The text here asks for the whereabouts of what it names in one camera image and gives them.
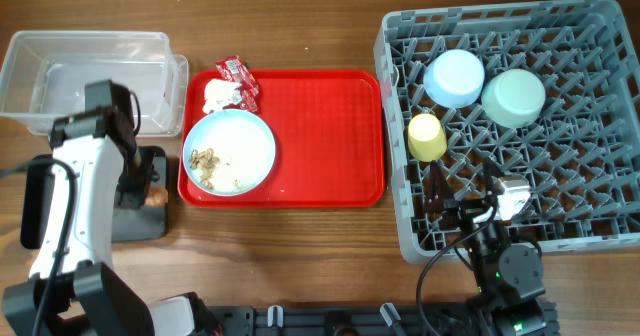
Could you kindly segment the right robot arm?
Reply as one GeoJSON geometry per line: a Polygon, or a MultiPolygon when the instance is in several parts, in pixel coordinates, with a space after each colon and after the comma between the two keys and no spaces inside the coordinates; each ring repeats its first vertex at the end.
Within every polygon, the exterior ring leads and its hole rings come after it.
{"type": "Polygon", "coordinates": [[[528,207],[532,188],[526,178],[504,174],[490,159],[483,161],[482,177],[484,196],[456,199],[441,167],[435,161],[430,163],[430,196],[424,208],[454,222],[460,237],[421,271],[416,306],[423,324],[436,335],[422,300],[424,281],[446,253],[462,245],[479,288],[479,294],[467,301],[467,308],[476,313],[480,331],[486,335],[533,335],[548,325],[538,301],[545,293],[543,252],[537,241],[512,236],[505,228],[528,207]]]}

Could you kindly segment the light blue saucer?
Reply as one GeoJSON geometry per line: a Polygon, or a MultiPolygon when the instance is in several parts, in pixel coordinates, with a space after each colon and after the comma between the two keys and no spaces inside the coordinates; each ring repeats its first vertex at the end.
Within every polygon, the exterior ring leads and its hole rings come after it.
{"type": "Polygon", "coordinates": [[[484,81],[485,68],[481,60],[469,51],[454,49],[429,64],[423,87],[436,104],[457,109],[478,99],[484,81]]]}

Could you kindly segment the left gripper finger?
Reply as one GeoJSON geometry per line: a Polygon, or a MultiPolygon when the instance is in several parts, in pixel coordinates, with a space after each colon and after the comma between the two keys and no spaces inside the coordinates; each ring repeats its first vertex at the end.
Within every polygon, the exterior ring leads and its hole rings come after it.
{"type": "Polygon", "coordinates": [[[154,176],[154,165],[153,160],[155,157],[155,152],[153,150],[149,150],[147,148],[141,148],[141,192],[143,198],[146,198],[151,182],[154,176]]]}
{"type": "Polygon", "coordinates": [[[123,173],[118,180],[115,206],[120,209],[139,209],[145,202],[145,179],[123,173]]]}

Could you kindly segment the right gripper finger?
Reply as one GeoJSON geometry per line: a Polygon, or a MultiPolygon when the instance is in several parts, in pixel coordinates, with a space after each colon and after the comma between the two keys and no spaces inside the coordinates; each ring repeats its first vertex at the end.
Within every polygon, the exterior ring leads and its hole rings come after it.
{"type": "Polygon", "coordinates": [[[424,203],[427,213],[455,212],[458,208],[454,194],[436,161],[429,165],[429,195],[424,203]]]}
{"type": "Polygon", "coordinates": [[[482,163],[482,177],[485,187],[485,201],[488,204],[496,204],[499,195],[504,193],[500,178],[504,173],[491,158],[485,158],[482,163]]]}

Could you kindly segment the yellow cup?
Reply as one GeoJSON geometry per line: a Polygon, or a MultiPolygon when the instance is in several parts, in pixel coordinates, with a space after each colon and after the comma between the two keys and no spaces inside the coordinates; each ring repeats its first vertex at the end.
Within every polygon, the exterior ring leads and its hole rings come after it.
{"type": "Polygon", "coordinates": [[[408,125],[408,148],[411,156],[422,162],[440,159],[447,150],[447,138],[440,120],[433,114],[420,114],[408,125]]]}

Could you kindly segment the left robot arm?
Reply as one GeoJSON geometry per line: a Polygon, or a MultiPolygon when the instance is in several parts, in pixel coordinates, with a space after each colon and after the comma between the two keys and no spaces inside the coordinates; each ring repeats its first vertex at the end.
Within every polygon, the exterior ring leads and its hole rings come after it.
{"type": "Polygon", "coordinates": [[[6,288],[2,312],[18,335],[151,335],[146,304],[112,269],[114,209],[139,209],[154,174],[136,143],[137,96],[111,80],[85,87],[85,110],[55,120],[47,227],[26,282],[6,288]]]}

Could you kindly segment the orange carrot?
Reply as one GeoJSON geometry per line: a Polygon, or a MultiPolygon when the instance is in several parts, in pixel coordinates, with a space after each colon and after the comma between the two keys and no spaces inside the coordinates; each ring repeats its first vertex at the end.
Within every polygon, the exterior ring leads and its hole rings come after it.
{"type": "Polygon", "coordinates": [[[168,203],[169,195],[166,188],[150,186],[144,205],[147,207],[164,207],[168,203]]]}

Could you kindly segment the large light blue plate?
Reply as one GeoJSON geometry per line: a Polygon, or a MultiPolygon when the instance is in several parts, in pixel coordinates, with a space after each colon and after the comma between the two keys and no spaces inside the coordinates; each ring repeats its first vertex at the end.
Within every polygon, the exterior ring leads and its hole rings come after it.
{"type": "Polygon", "coordinates": [[[258,116],[240,109],[214,112],[197,121],[183,143],[182,167],[187,180],[210,196],[235,197],[246,194],[267,179],[276,158],[271,129],[258,116]],[[213,190],[199,181],[190,168],[190,154],[212,148],[220,163],[213,172],[213,190]]]}

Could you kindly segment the mint green bowl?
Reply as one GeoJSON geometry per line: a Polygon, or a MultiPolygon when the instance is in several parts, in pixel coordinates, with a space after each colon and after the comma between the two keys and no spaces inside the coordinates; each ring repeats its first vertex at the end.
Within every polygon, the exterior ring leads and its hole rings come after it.
{"type": "Polygon", "coordinates": [[[481,104],[487,117],[510,129],[533,124],[545,100],[542,81],[523,69],[502,72],[490,80],[481,93],[481,104]]]}

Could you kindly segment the white tissue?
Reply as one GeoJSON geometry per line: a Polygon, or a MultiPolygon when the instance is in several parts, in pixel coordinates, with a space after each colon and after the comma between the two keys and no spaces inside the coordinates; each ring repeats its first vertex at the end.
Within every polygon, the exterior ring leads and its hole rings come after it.
{"type": "Polygon", "coordinates": [[[212,79],[204,88],[202,111],[210,114],[229,105],[238,105],[242,101],[240,86],[240,83],[212,79]]]}

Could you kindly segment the red snack wrapper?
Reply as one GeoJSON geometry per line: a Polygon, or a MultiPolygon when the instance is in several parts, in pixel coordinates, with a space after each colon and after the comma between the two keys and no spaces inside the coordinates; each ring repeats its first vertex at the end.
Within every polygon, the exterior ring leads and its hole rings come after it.
{"type": "Polygon", "coordinates": [[[224,80],[239,84],[240,108],[257,114],[260,86],[242,60],[238,56],[229,56],[218,60],[215,65],[224,80]]]}

